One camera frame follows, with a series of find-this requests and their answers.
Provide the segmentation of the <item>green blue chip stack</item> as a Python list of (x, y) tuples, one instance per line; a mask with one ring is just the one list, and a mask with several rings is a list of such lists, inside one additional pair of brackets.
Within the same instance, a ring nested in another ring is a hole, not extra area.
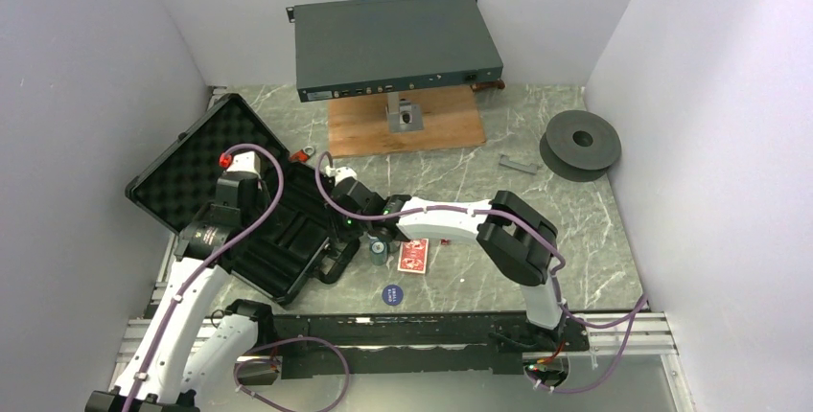
[(389, 244), (379, 239), (373, 239), (369, 243), (371, 263), (375, 266), (386, 265), (389, 258)]

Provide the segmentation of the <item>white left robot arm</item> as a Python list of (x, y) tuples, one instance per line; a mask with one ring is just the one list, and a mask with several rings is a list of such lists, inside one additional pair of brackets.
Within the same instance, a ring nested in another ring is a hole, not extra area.
[(239, 356), (275, 341), (268, 304), (238, 299), (194, 347), (216, 294), (231, 275), (236, 247), (273, 206), (253, 172), (223, 173), (215, 198), (181, 232), (170, 281), (134, 356), (108, 391), (91, 393), (87, 411), (198, 411), (204, 388)]

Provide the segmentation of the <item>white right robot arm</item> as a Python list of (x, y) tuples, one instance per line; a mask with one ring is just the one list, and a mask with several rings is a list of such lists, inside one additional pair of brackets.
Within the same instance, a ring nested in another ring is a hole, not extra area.
[(557, 229), (518, 195), (498, 191), (490, 199), (464, 203), (413, 195), (384, 198), (354, 177), (342, 179), (330, 192), (318, 190), (338, 213), (342, 233), (477, 244), (505, 278), (521, 287), (532, 344), (550, 350), (564, 339), (564, 314), (551, 271)]

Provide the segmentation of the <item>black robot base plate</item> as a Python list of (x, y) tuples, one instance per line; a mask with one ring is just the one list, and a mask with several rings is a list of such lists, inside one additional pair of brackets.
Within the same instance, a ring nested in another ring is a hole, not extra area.
[[(283, 341), (275, 351), (270, 343)], [(277, 315), (257, 346), (275, 353), (284, 379), (321, 375), (487, 371), (518, 375), (540, 356), (585, 352), (587, 331), (575, 322), (547, 332), (524, 312), (473, 311)]]

